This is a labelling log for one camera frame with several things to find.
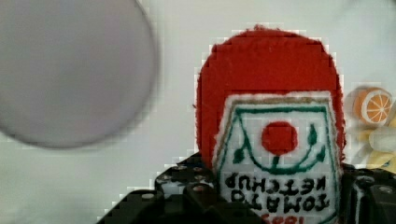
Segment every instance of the green border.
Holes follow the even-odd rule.
[[[233,111],[232,113],[232,118],[233,118],[233,122],[231,125],[231,128],[229,129],[228,133],[227,133],[227,140],[224,143],[224,148],[222,150],[222,152],[220,153],[220,155],[223,155],[223,158],[221,160],[221,164],[220,167],[218,169],[218,180],[221,183],[221,169],[222,166],[225,162],[225,158],[227,157],[227,148],[228,148],[228,142],[230,141],[231,138],[231,133],[233,132],[233,125],[237,122],[238,118],[240,118],[240,116],[242,114],[245,113],[249,113],[249,114],[262,114],[262,113],[276,113],[276,112],[283,112],[283,113],[290,113],[290,112],[314,112],[314,113],[323,113],[324,119],[326,121],[326,134],[327,134],[327,144],[329,147],[329,150],[332,150],[332,142],[330,141],[329,138],[329,120],[328,120],[328,113],[327,113],[327,107],[325,105],[315,105],[315,106],[296,106],[296,107],[291,107],[291,106],[286,106],[283,108],[277,107],[277,108],[240,108],[240,107],[235,107],[234,113]],[[241,128],[242,130],[245,130],[243,127],[243,122],[241,122]],[[251,149],[248,151],[249,152],[249,157],[250,159],[253,161],[253,163],[258,166],[259,168],[262,169],[262,166],[253,158]],[[325,223],[330,223],[331,221],[334,220],[334,218],[337,216],[337,214],[339,214],[339,189],[337,188],[338,185],[338,178],[337,178],[337,171],[335,170],[334,167],[334,159],[332,156],[332,153],[330,154],[330,159],[332,161],[332,174],[333,174],[333,178],[334,178],[334,191],[335,191],[335,197],[336,197],[336,202],[335,202],[335,212],[333,214],[331,214],[328,218],[324,219],[322,222],[320,222],[320,224],[325,224]]]

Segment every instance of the green leaf embroidery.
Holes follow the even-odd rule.
[[[309,146],[313,146],[314,144],[317,143],[317,141],[318,141],[317,130],[315,130],[314,124],[311,124],[308,135],[308,144]]]
[[[233,163],[241,163],[245,159],[244,148],[238,148],[233,154]]]
[[[319,154],[317,155],[317,160],[324,162],[324,158],[326,157],[326,147],[323,146]]]

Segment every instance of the white round object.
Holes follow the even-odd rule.
[[[369,136],[370,146],[382,152],[396,152],[396,128],[380,127]]]
[[[79,147],[125,127],[157,74],[133,0],[2,0],[0,129],[42,147]]]

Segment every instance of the orange slice decoration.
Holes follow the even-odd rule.
[[[383,89],[370,88],[359,92],[353,111],[364,123],[380,124],[386,121],[391,103],[390,93]]]

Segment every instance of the crochet toy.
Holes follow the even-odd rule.
[[[335,223],[342,90],[317,40],[255,27],[212,49],[197,89],[197,143],[229,202],[267,223]]]
[[[360,131],[358,140],[369,143],[373,151],[368,169],[380,168],[396,174],[396,116],[391,114],[392,97],[380,88],[359,92],[354,102],[354,114],[364,124],[376,125]]]

